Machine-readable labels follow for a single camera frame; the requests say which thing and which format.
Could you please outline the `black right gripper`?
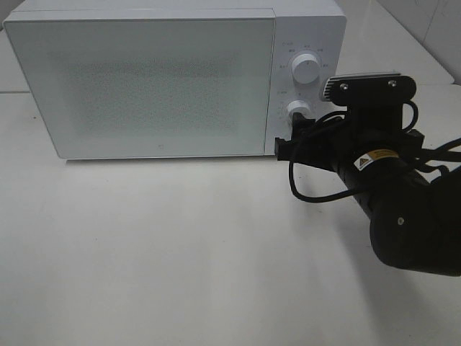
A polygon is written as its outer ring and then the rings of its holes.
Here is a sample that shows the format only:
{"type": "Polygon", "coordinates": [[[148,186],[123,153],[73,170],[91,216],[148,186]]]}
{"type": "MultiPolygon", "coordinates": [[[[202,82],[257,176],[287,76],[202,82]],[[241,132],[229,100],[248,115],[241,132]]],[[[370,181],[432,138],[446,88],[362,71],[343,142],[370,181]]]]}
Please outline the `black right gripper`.
{"type": "Polygon", "coordinates": [[[346,115],[326,115],[319,120],[292,114],[292,140],[275,138],[277,161],[335,172],[340,177],[389,177],[404,170],[422,149],[424,135],[357,130],[346,115]]]}

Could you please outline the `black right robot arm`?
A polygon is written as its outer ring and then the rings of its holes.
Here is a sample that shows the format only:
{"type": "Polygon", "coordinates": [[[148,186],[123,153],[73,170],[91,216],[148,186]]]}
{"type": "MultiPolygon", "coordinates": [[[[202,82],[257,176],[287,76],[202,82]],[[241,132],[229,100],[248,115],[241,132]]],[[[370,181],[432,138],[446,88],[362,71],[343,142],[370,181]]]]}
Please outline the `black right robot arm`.
{"type": "Polygon", "coordinates": [[[332,112],[319,120],[294,117],[289,140],[275,141],[288,163],[292,194],[306,203],[352,197],[370,220],[370,242],[385,265],[402,270],[460,275],[460,141],[425,149],[424,136],[401,116],[332,112]],[[295,165],[337,174],[345,190],[302,194],[295,165]]]}

